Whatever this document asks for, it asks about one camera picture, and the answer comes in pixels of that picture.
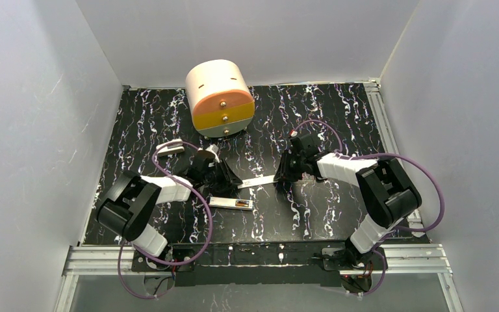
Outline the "white remote control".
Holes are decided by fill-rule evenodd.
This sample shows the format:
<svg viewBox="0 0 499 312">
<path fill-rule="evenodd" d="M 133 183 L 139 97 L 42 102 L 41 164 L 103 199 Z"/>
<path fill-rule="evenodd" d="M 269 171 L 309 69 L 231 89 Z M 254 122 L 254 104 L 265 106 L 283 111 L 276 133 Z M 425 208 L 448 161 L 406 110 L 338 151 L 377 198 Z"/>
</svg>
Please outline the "white remote control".
<svg viewBox="0 0 499 312">
<path fill-rule="evenodd" d="M 210 207 L 213 207 L 213 208 L 232 209 L 232 210 L 240 210 L 240 211 L 252 211 L 254 209 L 254 204 L 253 204 L 252 200 L 246 200 L 246 201 L 250 201 L 251 202 L 251 208 L 250 209 L 240 209 L 238 207 L 235 207 L 235 202 L 237 200 L 241 200 L 241 199 L 210 197 L 208 205 Z"/>
</svg>

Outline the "small brown battery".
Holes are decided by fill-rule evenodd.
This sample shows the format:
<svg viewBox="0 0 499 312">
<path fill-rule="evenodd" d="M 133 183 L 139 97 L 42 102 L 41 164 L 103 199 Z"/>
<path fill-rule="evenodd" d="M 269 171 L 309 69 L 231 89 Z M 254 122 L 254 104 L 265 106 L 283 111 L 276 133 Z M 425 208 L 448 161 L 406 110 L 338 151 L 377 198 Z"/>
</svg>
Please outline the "small brown battery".
<svg viewBox="0 0 499 312">
<path fill-rule="evenodd" d="M 246 200 L 237 200 L 235 202 L 235 207 L 238 207 L 240 209 L 250 209 L 251 208 L 251 202 L 246 201 Z"/>
</svg>

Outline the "white remote battery cover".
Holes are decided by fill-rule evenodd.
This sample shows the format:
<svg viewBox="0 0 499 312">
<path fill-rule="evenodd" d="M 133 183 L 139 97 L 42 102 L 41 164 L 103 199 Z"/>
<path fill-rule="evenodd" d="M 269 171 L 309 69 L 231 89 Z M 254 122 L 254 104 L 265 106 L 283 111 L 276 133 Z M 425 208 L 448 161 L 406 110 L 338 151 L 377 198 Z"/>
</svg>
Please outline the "white remote battery cover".
<svg viewBox="0 0 499 312">
<path fill-rule="evenodd" d="M 238 189 L 244 189 L 249 187 L 256 187 L 259 185 L 267 185 L 274 182 L 274 175 L 267 175 L 262 177 L 254 177 L 251 179 L 242 180 L 242 184 L 238 186 Z"/>
</svg>

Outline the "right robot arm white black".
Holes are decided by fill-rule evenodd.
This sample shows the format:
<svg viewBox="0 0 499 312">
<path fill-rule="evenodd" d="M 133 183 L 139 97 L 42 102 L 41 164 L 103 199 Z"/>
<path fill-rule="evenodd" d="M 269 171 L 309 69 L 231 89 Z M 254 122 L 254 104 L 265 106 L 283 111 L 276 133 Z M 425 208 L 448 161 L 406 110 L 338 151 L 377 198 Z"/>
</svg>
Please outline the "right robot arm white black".
<svg viewBox="0 0 499 312">
<path fill-rule="evenodd" d="M 334 179 L 359 187 L 366 216 L 345 242 L 357 257 L 373 247 L 422 204 L 417 188 L 400 162 L 391 156 L 353 160 L 322 150 L 313 135 L 295 135 L 282 153 L 275 182 L 295 182 L 304 174 L 322 181 Z"/>
</svg>

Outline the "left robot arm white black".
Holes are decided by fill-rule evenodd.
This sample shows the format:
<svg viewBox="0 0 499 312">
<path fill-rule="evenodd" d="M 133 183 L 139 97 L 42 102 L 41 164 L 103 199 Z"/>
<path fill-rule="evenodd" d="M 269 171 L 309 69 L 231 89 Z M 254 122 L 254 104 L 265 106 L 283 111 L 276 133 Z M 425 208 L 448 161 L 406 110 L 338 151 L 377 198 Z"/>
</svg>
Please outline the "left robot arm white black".
<svg viewBox="0 0 499 312">
<path fill-rule="evenodd" d="M 154 257 L 168 242 L 149 219 L 156 205 L 185 202 L 192 189 L 207 188 L 213 194 L 230 193 L 242 180 L 225 160 L 209 150 L 199 150 L 191 163 L 172 177 L 141 176 L 124 171 L 97 202 L 95 220 Z"/>
</svg>

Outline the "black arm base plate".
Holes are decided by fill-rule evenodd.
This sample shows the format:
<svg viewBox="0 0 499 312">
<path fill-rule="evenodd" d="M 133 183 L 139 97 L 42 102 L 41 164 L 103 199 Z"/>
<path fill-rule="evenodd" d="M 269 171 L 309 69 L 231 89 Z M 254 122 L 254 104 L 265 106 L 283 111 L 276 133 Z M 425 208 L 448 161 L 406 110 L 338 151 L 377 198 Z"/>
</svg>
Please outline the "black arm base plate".
<svg viewBox="0 0 499 312">
<path fill-rule="evenodd" d="M 388 266 L 383 248 L 351 255 L 340 240 L 211 243 L 194 262 L 170 267 L 135 252 L 133 272 L 164 272 L 178 287 L 196 285 L 318 284 L 367 291 L 371 275 Z"/>
</svg>

